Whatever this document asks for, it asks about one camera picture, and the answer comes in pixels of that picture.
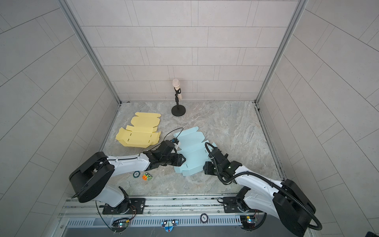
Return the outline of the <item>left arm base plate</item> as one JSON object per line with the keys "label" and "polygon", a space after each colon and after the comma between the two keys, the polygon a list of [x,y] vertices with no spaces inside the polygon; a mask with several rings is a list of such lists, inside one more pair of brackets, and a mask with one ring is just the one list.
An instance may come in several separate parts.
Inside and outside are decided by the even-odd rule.
{"label": "left arm base plate", "polygon": [[145,208],[145,198],[131,198],[129,201],[123,201],[117,207],[111,207],[105,204],[103,207],[103,215],[124,215],[124,214],[142,214]]}

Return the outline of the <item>yellow paper box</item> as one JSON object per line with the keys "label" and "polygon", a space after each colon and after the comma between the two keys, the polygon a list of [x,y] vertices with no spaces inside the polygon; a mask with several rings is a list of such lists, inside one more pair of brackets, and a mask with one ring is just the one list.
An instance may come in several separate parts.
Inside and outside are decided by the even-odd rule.
{"label": "yellow paper box", "polygon": [[124,147],[148,148],[159,142],[161,132],[157,132],[161,114],[136,112],[132,125],[120,128],[115,139]]}

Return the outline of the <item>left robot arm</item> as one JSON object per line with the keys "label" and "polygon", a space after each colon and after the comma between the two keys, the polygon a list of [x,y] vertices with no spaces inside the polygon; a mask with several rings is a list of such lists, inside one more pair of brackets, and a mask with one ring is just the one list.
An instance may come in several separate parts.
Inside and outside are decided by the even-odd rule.
{"label": "left robot arm", "polygon": [[108,184],[110,178],[135,172],[149,171],[160,166],[180,167],[186,158],[177,152],[179,140],[165,140],[155,150],[144,151],[138,155],[114,157],[97,152],[81,164],[69,176],[74,189],[74,198],[80,203],[91,200],[100,201],[125,213],[130,206],[130,198],[122,187]]}

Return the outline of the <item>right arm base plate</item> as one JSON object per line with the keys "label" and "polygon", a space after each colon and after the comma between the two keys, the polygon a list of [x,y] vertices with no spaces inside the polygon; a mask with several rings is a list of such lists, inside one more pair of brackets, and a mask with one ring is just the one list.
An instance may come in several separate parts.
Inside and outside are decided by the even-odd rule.
{"label": "right arm base plate", "polygon": [[258,209],[251,209],[241,198],[219,197],[217,202],[222,204],[225,213],[262,213]]}

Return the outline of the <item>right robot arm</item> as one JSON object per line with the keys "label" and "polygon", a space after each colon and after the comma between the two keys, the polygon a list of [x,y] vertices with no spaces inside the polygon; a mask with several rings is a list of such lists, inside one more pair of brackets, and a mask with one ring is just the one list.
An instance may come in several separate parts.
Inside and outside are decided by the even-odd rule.
{"label": "right robot arm", "polygon": [[272,180],[255,173],[239,162],[229,161],[227,154],[210,143],[205,149],[210,158],[203,167],[206,175],[217,176],[224,185],[243,186],[236,196],[241,211],[257,209],[274,216],[297,237],[304,236],[307,229],[322,230],[315,206],[294,181]]}

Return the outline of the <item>light blue paper box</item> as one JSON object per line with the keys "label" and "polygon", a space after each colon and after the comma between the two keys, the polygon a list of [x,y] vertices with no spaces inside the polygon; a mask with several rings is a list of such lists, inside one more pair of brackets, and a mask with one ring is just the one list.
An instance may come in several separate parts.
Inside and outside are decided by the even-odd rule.
{"label": "light blue paper box", "polygon": [[199,172],[203,172],[203,167],[206,162],[210,162],[208,152],[205,148],[205,136],[201,131],[198,131],[198,126],[183,130],[180,134],[175,133],[174,137],[179,140],[178,154],[182,154],[186,161],[180,166],[174,167],[176,173],[181,173],[183,176],[191,176]]}

